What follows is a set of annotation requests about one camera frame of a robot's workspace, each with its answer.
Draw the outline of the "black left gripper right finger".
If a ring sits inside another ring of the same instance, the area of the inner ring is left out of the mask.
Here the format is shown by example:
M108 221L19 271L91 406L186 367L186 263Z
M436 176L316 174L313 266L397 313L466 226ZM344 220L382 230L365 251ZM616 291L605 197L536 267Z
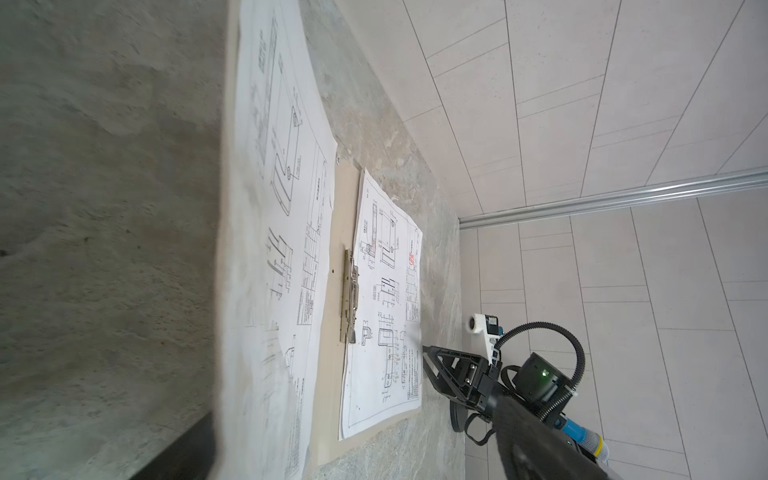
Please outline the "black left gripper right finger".
M492 424L507 479L620 479L569 446L511 397L497 401Z

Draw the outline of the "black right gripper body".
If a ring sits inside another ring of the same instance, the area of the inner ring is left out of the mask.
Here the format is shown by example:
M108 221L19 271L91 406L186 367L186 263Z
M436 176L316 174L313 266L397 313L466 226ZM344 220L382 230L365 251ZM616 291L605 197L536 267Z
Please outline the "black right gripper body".
M491 420L501 392L501 361L439 346L422 349L424 373L454 404Z

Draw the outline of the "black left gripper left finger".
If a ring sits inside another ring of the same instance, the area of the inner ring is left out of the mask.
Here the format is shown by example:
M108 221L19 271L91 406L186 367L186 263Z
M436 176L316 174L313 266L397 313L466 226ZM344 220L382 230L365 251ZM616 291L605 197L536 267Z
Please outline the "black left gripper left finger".
M208 412L131 480L204 480L215 457L213 412Z

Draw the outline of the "red-stamped technical drawing sheet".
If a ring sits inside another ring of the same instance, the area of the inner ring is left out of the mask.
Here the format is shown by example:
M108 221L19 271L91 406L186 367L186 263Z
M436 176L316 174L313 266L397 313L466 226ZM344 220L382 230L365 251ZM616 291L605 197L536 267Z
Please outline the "red-stamped technical drawing sheet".
M422 243L414 220L363 171L352 248L357 308L354 339L345 348L343 440L422 405Z

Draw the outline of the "beige cardboard folder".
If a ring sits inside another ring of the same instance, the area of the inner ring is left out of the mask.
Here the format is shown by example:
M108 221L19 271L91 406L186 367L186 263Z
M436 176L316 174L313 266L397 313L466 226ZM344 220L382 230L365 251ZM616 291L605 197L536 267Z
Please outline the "beige cardboard folder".
M336 163L330 261L322 318L308 466L300 479L405 478L417 466L416 412L403 413L343 440L339 436L346 344L340 341L344 252L355 225L363 153L398 130L390 101L332 1L296 1Z

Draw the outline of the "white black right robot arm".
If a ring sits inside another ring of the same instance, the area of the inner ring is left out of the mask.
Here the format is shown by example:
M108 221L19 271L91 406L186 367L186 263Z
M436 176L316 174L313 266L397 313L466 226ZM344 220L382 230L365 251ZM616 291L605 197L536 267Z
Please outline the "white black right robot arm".
M475 419L489 423L503 397L517 401L551 428L566 428L563 410L572 397L572 382L536 353L521 366L505 366L481 355L425 346L423 361L433 388L449 399L451 426L458 433L466 432Z

